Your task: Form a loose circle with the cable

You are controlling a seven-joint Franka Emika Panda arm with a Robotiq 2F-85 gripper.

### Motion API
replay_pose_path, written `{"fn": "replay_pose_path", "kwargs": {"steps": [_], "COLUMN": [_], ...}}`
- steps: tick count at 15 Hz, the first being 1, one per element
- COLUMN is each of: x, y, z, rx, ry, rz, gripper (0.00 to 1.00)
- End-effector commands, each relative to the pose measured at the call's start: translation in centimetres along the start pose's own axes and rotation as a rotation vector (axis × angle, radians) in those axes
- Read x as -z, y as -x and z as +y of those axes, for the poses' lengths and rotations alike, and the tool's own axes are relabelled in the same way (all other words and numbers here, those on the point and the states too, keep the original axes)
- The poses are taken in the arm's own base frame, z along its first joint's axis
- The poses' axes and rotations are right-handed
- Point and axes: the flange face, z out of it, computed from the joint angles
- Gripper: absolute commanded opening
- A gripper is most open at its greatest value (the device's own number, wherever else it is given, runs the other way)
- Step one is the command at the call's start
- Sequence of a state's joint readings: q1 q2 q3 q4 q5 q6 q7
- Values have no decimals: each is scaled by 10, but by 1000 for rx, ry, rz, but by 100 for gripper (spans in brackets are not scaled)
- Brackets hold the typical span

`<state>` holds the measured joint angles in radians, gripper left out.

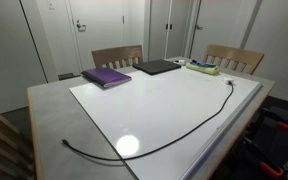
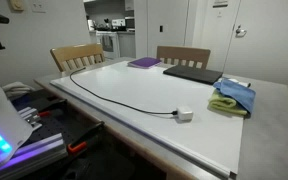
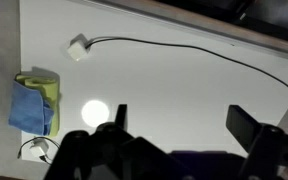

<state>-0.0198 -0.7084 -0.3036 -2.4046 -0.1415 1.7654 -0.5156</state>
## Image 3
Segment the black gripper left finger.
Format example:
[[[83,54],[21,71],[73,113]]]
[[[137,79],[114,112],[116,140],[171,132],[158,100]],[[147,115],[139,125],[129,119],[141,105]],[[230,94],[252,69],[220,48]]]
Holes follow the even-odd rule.
[[[117,108],[115,124],[122,128],[123,130],[127,129],[127,105],[120,104]]]

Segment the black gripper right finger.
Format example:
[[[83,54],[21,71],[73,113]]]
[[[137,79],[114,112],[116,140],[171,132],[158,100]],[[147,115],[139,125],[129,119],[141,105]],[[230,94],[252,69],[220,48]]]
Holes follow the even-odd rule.
[[[253,144],[262,125],[238,105],[230,105],[226,118],[226,128],[247,152],[252,153]]]

